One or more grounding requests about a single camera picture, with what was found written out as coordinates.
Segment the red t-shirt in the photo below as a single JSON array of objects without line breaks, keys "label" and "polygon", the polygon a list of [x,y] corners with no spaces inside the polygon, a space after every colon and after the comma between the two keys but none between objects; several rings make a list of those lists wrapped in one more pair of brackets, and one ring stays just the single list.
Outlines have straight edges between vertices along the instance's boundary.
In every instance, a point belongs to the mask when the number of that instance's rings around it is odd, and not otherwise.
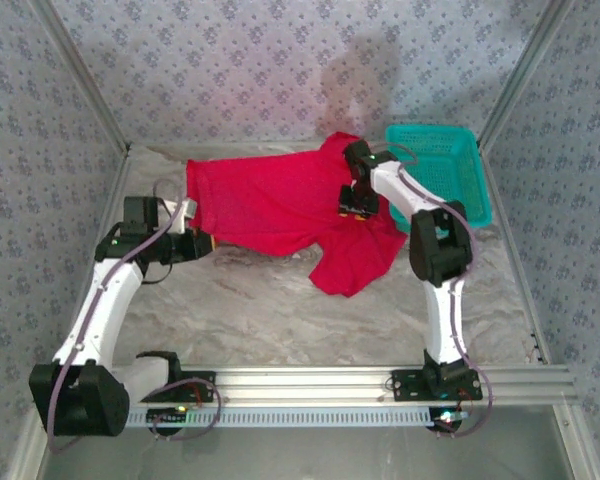
[{"label": "red t-shirt", "polygon": [[352,177],[344,157],[356,136],[337,132],[316,150],[278,156],[191,159],[187,195],[197,204],[191,224],[222,243],[270,256],[318,245],[310,273],[329,295],[351,297],[385,275],[404,246],[385,199],[367,220],[339,213]]}]

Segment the teal plastic basket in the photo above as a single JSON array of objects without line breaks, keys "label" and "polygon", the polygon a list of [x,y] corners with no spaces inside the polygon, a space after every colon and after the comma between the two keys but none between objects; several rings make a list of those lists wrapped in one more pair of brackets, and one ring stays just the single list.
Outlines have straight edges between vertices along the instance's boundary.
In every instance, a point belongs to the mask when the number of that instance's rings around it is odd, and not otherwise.
[{"label": "teal plastic basket", "polygon": [[477,139],[459,126],[405,124],[385,130],[389,150],[430,192],[465,207],[473,229],[492,222],[491,203]]}]

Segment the aluminium frame post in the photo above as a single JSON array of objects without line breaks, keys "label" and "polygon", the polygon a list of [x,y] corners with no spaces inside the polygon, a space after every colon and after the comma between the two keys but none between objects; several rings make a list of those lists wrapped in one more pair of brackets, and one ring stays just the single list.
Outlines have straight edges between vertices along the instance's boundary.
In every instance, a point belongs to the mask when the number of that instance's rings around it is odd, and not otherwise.
[{"label": "aluminium frame post", "polygon": [[559,28],[571,11],[575,0],[548,0],[536,25],[530,32],[525,48],[504,83],[494,107],[489,114],[477,143],[483,155],[493,147],[498,135],[520,100],[526,86],[539,67]]},{"label": "aluminium frame post", "polygon": [[53,2],[51,0],[27,0],[27,2],[36,13],[46,33],[50,36],[108,140],[123,156],[126,156],[129,147],[125,137]]}]

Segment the aluminium frame leg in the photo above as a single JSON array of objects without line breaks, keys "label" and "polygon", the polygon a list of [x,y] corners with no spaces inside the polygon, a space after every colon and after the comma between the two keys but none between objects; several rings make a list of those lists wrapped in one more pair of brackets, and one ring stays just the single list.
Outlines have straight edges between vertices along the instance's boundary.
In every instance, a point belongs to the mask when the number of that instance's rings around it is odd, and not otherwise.
[{"label": "aluminium frame leg", "polygon": [[6,480],[37,480],[46,449],[46,432],[41,426],[24,429],[16,443]]},{"label": "aluminium frame leg", "polygon": [[600,480],[600,459],[582,408],[561,404],[553,412],[574,480]]}]

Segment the aluminium mounting rail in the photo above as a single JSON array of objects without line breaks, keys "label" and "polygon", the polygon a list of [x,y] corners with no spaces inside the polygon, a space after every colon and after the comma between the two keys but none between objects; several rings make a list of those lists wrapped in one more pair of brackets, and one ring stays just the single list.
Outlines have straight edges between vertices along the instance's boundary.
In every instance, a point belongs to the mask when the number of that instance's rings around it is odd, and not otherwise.
[{"label": "aluminium mounting rail", "polygon": [[[371,407],[395,402],[393,366],[214,367],[216,385],[231,407]],[[578,394],[561,365],[486,366],[493,404],[573,404]]]}]

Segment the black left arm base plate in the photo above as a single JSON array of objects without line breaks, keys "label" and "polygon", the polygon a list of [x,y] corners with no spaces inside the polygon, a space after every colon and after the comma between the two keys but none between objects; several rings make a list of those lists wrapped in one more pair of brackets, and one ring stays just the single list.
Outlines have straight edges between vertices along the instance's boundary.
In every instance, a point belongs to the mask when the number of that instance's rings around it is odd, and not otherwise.
[{"label": "black left arm base plate", "polygon": [[170,400],[176,402],[212,403],[215,393],[211,385],[216,384],[214,371],[184,371],[182,379],[187,383],[175,387],[167,393]]}]

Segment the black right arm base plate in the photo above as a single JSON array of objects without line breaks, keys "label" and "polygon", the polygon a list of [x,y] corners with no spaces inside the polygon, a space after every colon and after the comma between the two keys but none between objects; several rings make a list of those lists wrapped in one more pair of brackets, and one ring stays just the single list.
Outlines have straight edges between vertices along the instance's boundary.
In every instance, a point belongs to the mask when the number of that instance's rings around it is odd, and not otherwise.
[{"label": "black right arm base plate", "polygon": [[399,402],[483,399],[482,385],[474,370],[446,379],[438,378],[431,370],[394,370],[391,386],[394,399]]}]

